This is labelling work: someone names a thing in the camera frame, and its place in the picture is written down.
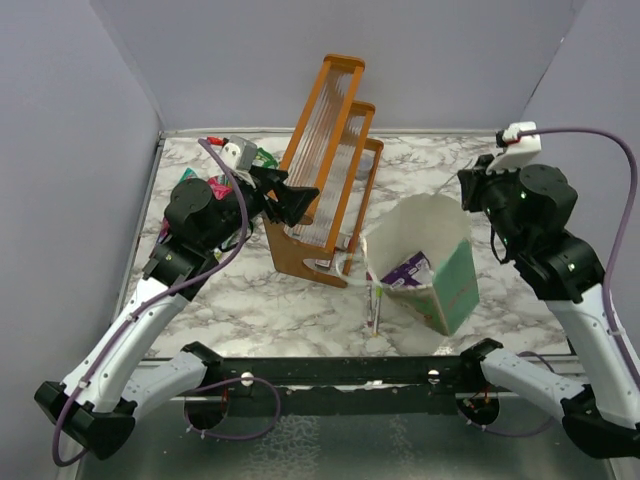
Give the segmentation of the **green apple tea packet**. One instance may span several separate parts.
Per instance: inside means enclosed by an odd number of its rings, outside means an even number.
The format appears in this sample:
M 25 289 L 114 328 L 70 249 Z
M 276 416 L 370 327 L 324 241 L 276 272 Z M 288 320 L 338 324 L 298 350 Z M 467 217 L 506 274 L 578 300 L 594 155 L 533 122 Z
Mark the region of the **green apple tea packet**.
M 278 160 L 271 153 L 261 147 L 258 147 L 256 150 L 256 156 L 253 164 L 255 166 L 268 169 L 277 169 L 279 166 Z

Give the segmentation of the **green patterned paper bag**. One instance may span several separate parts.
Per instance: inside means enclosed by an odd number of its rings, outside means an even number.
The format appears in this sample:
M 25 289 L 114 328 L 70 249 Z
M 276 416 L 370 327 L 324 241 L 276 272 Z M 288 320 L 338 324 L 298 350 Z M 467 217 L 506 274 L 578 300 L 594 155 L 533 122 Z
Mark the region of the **green patterned paper bag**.
M 381 291 L 442 336 L 479 304 L 471 222 L 454 198 L 409 196 L 367 227 L 359 245 L 368 276 L 349 283 Z

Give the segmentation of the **purple white snack packet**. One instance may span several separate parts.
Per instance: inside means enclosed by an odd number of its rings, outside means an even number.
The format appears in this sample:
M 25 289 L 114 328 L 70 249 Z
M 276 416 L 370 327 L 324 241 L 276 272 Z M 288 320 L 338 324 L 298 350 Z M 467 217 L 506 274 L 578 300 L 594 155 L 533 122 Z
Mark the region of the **purple white snack packet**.
M 387 273 L 381 283 L 391 288 L 409 288 L 429 285 L 433 270 L 427 256 L 418 251 Z

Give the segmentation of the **red snack packet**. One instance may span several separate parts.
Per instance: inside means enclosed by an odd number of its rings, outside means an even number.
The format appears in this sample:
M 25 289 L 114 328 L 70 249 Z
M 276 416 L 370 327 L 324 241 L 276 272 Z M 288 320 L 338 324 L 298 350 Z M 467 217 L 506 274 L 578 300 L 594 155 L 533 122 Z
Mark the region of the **red snack packet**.
M 216 175 L 207 180 L 216 200 L 224 199 L 233 191 L 230 180 L 225 175 Z

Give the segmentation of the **teal snack packet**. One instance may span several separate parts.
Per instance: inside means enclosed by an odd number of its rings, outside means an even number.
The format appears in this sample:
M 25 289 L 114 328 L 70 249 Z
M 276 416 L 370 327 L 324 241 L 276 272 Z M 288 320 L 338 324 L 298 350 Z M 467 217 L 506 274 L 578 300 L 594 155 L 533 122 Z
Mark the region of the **teal snack packet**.
M 187 168 L 183 175 L 180 178 L 180 181 L 185 181 L 185 180 L 190 180 L 190 179 L 197 179 L 198 178 L 198 174 L 191 168 Z

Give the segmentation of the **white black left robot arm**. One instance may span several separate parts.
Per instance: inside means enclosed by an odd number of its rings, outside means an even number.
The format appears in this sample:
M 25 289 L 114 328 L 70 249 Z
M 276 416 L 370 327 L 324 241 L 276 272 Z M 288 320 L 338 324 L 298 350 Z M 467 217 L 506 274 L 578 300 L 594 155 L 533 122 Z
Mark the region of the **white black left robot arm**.
M 319 194 L 315 187 L 287 185 L 281 170 L 252 167 L 250 175 L 250 181 L 233 178 L 233 192 L 221 199 L 201 178 L 174 187 L 164 213 L 167 236 L 154 246 L 120 315 L 71 373 L 43 382 L 34 395 L 57 435 L 68 435 L 84 452 L 105 460 L 142 417 L 170 398 L 218 388 L 221 371 L 203 346 L 187 347 L 145 375 L 135 370 L 208 278 L 229 264 L 215 256 L 222 243 L 233 235 L 244 241 L 250 220 L 261 214 L 297 225 Z

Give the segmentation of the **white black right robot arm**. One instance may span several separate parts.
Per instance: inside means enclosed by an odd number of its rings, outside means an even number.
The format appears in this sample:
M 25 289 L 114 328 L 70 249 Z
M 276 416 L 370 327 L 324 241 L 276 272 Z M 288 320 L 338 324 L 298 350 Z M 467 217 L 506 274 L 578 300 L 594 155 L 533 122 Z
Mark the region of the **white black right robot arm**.
M 458 171 L 461 205 L 486 215 L 506 259 L 560 322 L 587 380 L 565 379 L 484 339 L 461 354 L 461 383 L 472 391 L 493 385 L 518 394 L 560 421 L 592 458 L 638 457 L 639 388 L 618 348 L 628 340 L 607 322 L 597 254 L 566 228 L 578 194 L 557 168 L 494 171 L 494 160 L 482 155 Z

